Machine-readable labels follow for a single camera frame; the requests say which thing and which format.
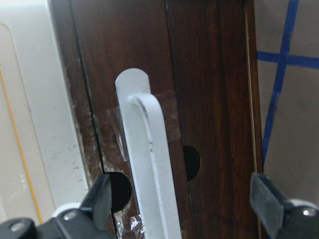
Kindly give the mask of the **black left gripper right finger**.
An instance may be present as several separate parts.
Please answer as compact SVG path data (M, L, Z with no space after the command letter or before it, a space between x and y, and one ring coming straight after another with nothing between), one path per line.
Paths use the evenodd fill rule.
M272 239L319 237L319 207L287 198L265 174L252 174L250 204Z

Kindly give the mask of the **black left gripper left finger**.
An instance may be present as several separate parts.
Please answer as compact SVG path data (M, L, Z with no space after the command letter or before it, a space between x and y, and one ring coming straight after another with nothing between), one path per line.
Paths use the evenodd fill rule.
M63 239L110 239L106 230L111 212L111 179L98 176L79 208L60 213L55 222Z

